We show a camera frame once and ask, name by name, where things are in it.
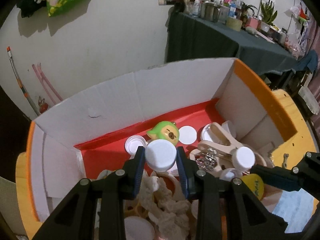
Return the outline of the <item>white bottle cap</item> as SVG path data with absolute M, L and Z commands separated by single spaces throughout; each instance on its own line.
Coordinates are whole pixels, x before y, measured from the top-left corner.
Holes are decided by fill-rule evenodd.
M 246 172 L 255 164 L 255 154 L 250 148 L 242 146 L 232 154 L 232 164 L 237 170 Z
M 164 139 L 150 142 L 145 149 L 146 163 L 156 172 L 165 172 L 171 169 L 175 164 L 176 155 L 176 147 Z

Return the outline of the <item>yellow round lid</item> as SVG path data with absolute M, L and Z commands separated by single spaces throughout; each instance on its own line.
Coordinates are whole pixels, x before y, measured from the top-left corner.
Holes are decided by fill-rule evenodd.
M 247 185 L 247 187 L 254 193 L 254 195 L 262 200 L 264 196 L 264 182 L 257 174 L 245 175 L 241 180 Z

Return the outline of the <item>dark green clothed table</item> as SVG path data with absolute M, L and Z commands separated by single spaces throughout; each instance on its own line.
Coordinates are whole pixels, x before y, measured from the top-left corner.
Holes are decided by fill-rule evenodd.
M 236 57 L 258 75 L 292 69 L 297 60 L 278 44 L 183 13 L 172 13 L 168 25 L 167 62 Z

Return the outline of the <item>small grey metal part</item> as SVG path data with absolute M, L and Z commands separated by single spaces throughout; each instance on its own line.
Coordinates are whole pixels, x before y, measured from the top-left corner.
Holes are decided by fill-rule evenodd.
M 282 168 L 287 169 L 287 160 L 289 158 L 289 154 L 288 153 L 284 153 L 283 155 L 283 162 L 282 162 Z

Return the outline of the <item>large white printed lid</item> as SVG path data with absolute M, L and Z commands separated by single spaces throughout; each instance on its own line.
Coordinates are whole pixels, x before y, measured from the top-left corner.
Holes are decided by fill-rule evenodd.
M 185 145 L 191 145 L 197 140 L 197 131 L 191 126 L 183 126 L 179 129 L 179 142 Z

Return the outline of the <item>green bear figurine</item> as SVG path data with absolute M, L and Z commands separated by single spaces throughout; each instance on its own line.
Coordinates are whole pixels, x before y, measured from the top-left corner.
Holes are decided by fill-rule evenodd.
M 178 127 L 170 121 L 161 121 L 151 130 L 147 131 L 147 136 L 151 140 L 167 140 L 173 145 L 177 145 L 180 138 Z

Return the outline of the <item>tape roll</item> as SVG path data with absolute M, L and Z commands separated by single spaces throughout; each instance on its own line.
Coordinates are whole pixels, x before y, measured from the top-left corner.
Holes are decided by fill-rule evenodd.
M 227 17 L 226 26 L 234 31 L 240 31 L 243 22 L 237 18 Z

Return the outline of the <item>black bag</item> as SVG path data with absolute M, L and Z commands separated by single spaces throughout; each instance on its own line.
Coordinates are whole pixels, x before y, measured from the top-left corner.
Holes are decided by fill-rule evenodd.
M 46 7 L 46 0 L 19 0 L 16 7 L 20 9 L 21 18 L 31 17 L 39 9 Z

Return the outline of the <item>blue fluffy towel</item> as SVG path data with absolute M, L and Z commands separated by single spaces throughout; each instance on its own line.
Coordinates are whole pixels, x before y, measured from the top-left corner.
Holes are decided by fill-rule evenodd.
M 313 214 L 314 198 L 305 190 L 283 191 L 273 214 L 288 223 L 285 233 L 302 232 Z

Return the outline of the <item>beige large clothes peg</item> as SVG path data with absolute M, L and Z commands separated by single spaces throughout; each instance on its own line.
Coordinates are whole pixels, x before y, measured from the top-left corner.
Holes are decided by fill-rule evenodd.
M 213 142 L 209 140 L 201 140 L 198 143 L 197 148 L 190 152 L 189 159 L 195 161 L 195 157 L 200 152 L 206 152 L 209 148 L 212 148 L 217 151 L 217 155 L 216 155 L 217 166 L 214 168 L 213 171 L 209 171 L 209 172 L 206 171 L 206 172 L 212 174 L 215 177 L 219 177 L 221 176 L 221 174 L 227 173 L 227 172 L 248 174 L 250 170 L 246 172 L 241 172 L 237 170 L 232 164 L 232 154 L 235 152 L 235 150 L 242 146 L 245 146 L 245 147 L 248 147 L 248 146 L 237 141 L 229 132 L 227 132 L 221 125 L 219 125 L 216 122 L 209 125 L 209 131 L 213 135 L 215 135 L 219 141 Z M 255 154 L 254 165 L 261 165 L 266 167 L 267 166 L 266 160 L 259 153 L 257 153 L 253 149 L 251 150 Z

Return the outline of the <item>steel pot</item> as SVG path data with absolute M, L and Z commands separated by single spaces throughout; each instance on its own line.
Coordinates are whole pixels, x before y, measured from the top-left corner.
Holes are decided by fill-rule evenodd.
M 200 10 L 200 18 L 210 21 L 218 22 L 220 17 L 221 5 L 213 2 L 203 2 Z

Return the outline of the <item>orange cardboard box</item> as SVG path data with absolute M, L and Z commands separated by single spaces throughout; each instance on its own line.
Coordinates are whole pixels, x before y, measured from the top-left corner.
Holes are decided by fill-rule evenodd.
M 103 170 L 122 168 L 125 140 L 161 121 L 200 132 L 230 121 L 236 139 L 260 150 L 278 148 L 297 132 L 274 93 L 236 58 L 178 61 L 90 87 L 47 110 L 30 126 L 28 192 L 42 226 L 35 239 L 92 239 L 92 224 L 77 222 L 86 185 Z

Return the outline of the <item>pink curtain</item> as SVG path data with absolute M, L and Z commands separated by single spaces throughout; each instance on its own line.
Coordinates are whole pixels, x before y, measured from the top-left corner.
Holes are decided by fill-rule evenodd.
M 316 66 L 312 71 L 312 79 L 308 88 L 319 105 L 319 24 L 314 17 L 312 17 L 309 23 L 307 49 L 308 52 L 311 51 L 314 55 L 317 55 Z

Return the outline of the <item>potted snake plant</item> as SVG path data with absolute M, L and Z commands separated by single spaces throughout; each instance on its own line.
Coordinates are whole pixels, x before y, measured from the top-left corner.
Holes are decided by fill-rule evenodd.
M 261 24 L 260 30 L 268 32 L 273 22 L 277 17 L 278 11 L 274 10 L 274 3 L 269 0 L 268 2 L 260 2 L 261 9 Z

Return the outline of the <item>cream crochet scrunchie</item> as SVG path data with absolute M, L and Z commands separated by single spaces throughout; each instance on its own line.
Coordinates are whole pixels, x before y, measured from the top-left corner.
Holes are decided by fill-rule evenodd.
M 138 200 L 148 211 L 163 239 L 187 239 L 189 235 L 190 209 L 188 200 L 174 200 L 163 178 L 144 175 L 140 184 Z

